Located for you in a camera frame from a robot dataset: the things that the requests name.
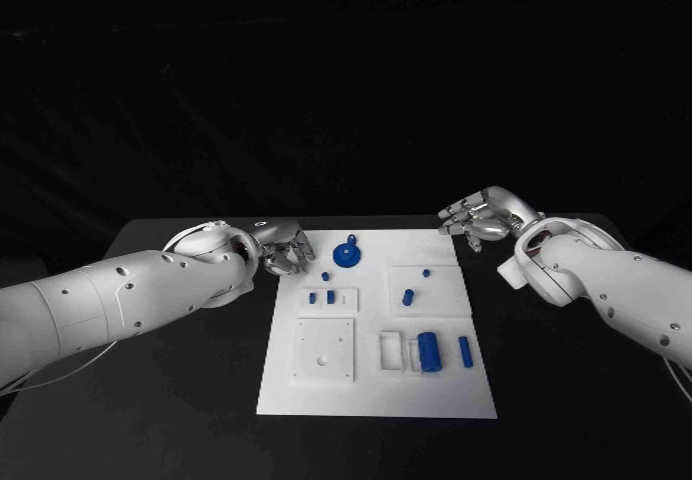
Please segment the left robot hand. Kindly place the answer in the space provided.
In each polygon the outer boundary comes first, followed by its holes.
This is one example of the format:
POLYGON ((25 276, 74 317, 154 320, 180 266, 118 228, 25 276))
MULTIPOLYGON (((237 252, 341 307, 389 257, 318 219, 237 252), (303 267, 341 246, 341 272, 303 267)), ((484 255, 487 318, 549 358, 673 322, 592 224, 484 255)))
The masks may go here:
POLYGON ((276 276, 301 274, 315 255, 298 222, 292 219, 259 221, 247 234, 257 245, 265 270, 276 276))

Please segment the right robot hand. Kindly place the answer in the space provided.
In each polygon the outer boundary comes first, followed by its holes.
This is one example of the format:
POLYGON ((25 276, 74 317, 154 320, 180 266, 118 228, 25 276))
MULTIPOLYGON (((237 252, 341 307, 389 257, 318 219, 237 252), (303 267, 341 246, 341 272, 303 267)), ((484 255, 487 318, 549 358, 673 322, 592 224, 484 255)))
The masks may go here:
POLYGON ((482 242, 518 238, 544 219, 544 214, 507 189, 491 186, 448 205, 438 218, 442 220, 438 233, 464 236, 471 250, 479 252, 482 242))

